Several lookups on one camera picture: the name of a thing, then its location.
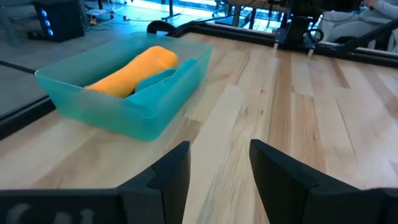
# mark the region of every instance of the black cable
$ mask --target black cable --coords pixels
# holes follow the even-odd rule
[[[357,15],[357,14],[358,14],[358,11],[355,11],[355,13],[354,13],[350,18],[348,18],[348,19],[343,19],[343,20],[341,20],[341,21],[331,21],[331,20],[328,20],[328,19],[324,19],[323,16],[320,18],[320,20],[328,21],[328,22],[344,22],[344,21],[348,21],[348,20],[352,19],[352,18],[353,18],[355,15]]]

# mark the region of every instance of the person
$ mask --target person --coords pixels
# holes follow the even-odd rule
[[[398,0],[365,0],[368,8],[361,13],[330,11],[323,14],[319,28],[323,41],[334,42],[340,37],[361,37],[391,19],[398,18]],[[385,22],[370,22],[369,18]]]

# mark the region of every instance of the floor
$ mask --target floor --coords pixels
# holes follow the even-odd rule
[[[204,4],[204,1],[196,1],[197,3]],[[208,1],[206,4],[212,3],[215,5],[214,1]],[[168,6],[161,5],[161,4],[156,4],[153,2],[147,2],[147,1],[133,1],[133,2],[128,2],[127,5],[129,6],[134,6],[134,7],[139,7],[139,8],[144,8],[144,9],[155,9],[159,11],[165,11],[167,12],[169,10]],[[189,16],[197,16],[200,19],[206,19],[210,18],[212,15],[212,12],[210,11],[204,11],[204,10],[198,10],[198,9],[190,9],[187,7],[180,7],[180,6],[174,6],[173,7],[175,13],[182,13],[183,15],[189,15]],[[247,13],[251,12],[251,8],[247,7],[243,9],[244,11],[247,11]],[[264,10],[264,9],[258,9],[257,10],[257,16],[258,17],[263,17],[266,14],[268,14],[269,11]],[[225,14],[219,13],[217,17],[223,17]],[[280,27],[280,22],[277,21],[268,21],[265,19],[259,19],[255,18],[254,24],[253,24],[253,30],[257,31],[263,31],[263,32],[268,32],[272,33],[272,31],[278,27]],[[249,28],[249,23],[247,23],[243,28],[248,29]]]
[[[3,66],[0,74],[0,118],[46,96],[33,74]]]
[[[0,142],[0,189],[115,187],[189,140],[183,222],[268,223],[249,161],[253,138],[360,189],[398,187],[396,70],[182,39],[208,42],[213,53],[205,83],[160,138],[139,142],[55,111]]]
[[[93,2],[88,2],[88,4],[95,6]],[[35,70],[40,69],[131,32],[146,32],[146,27],[150,21],[160,19],[168,14],[168,12],[161,10],[153,11],[141,7],[125,6],[116,11],[114,21],[103,26],[87,29],[84,37],[62,43],[53,43],[27,40],[24,38],[24,32],[21,32],[22,44],[18,48],[11,47],[6,42],[5,34],[0,33],[2,34],[0,35],[0,48],[2,49],[0,60]],[[121,16],[127,16],[134,21],[123,22]],[[175,21],[170,20],[169,22],[178,26],[194,19],[198,19],[198,16],[183,14],[179,18],[176,17]]]

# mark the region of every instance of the wooden tabletop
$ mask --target wooden tabletop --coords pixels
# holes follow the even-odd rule
[[[139,142],[53,112],[0,142],[0,189],[116,187],[183,140],[184,223],[267,223],[249,161],[261,139],[361,189],[398,186],[398,74],[199,34],[206,82],[158,140]]]

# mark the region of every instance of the blue led light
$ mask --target blue led light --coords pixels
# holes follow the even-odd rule
[[[43,15],[44,17],[47,17],[47,12],[46,12],[44,9],[42,9],[42,15]]]

